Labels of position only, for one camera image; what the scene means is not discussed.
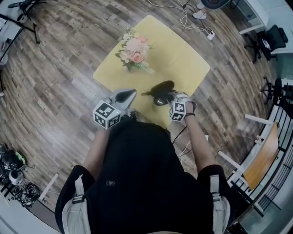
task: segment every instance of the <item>marker cube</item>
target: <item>marker cube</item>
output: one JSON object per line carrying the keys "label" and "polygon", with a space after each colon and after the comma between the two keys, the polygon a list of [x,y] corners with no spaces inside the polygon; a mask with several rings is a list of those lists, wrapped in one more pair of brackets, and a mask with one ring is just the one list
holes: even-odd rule
{"label": "marker cube", "polygon": [[105,129],[115,126],[121,120],[121,111],[101,100],[94,108],[94,121]]}
{"label": "marker cube", "polygon": [[185,102],[177,102],[173,101],[170,111],[169,111],[169,117],[173,121],[181,122],[186,115],[186,107]]}

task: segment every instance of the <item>office chair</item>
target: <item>office chair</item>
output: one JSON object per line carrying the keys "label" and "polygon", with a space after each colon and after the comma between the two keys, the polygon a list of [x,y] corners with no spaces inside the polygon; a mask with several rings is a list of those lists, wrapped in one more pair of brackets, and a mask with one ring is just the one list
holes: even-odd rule
{"label": "office chair", "polygon": [[273,99],[274,105],[277,105],[279,98],[283,96],[281,78],[276,79],[275,85],[272,85],[271,82],[267,80],[266,76],[264,76],[264,80],[266,80],[266,84],[260,91],[266,96],[265,104],[268,104],[269,100]]}
{"label": "office chair", "polygon": [[245,34],[249,38],[251,45],[245,45],[244,48],[254,49],[254,64],[256,63],[257,56],[261,58],[261,52],[264,54],[265,58],[270,61],[271,58],[277,58],[276,55],[271,55],[275,49],[285,48],[286,43],[288,43],[288,38],[281,27],[274,25],[268,31],[261,31],[256,34],[257,41],[254,41],[248,34]]}

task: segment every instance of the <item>tabletop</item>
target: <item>tabletop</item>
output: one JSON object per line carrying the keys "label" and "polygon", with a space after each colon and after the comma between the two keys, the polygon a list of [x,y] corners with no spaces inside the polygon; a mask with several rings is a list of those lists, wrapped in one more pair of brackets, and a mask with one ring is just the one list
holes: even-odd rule
{"label": "tabletop", "polygon": [[250,190],[255,189],[274,162],[279,149],[277,122],[273,123],[262,147],[244,172]]}
{"label": "tabletop", "polygon": [[122,48],[122,43],[119,42],[100,64],[93,77],[111,91],[122,88],[136,89],[137,96],[131,106],[151,122],[167,128],[171,123],[168,116],[170,106],[156,106],[151,96],[141,94],[163,81],[172,80],[175,90],[191,96],[210,70],[210,66],[186,41],[153,16],[145,17],[134,30],[145,36],[152,47],[147,62],[155,73],[128,72],[122,67],[120,59],[115,56]]}

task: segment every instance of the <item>pink flower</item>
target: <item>pink flower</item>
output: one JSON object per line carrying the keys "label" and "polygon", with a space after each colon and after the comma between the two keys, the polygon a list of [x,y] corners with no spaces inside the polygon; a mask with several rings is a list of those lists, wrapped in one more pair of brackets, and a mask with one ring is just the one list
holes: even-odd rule
{"label": "pink flower", "polygon": [[137,38],[130,39],[126,43],[126,50],[130,52],[137,52],[140,51],[141,49],[141,42]]}
{"label": "pink flower", "polygon": [[140,53],[135,53],[132,58],[131,61],[135,62],[135,63],[141,63],[143,61],[143,57]]}
{"label": "pink flower", "polygon": [[139,36],[137,39],[140,40],[141,43],[146,43],[147,42],[147,38],[143,37],[143,36]]}

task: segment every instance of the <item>power strip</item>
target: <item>power strip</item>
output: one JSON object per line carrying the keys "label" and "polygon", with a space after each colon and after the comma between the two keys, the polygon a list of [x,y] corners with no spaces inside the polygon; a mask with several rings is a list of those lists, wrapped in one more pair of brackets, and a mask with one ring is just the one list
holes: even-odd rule
{"label": "power strip", "polygon": [[207,39],[209,39],[210,41],[215,37],[215,33],[213,32],[213,31],[211,31],[210,33],[209,33],[209,35],[207,35]]}

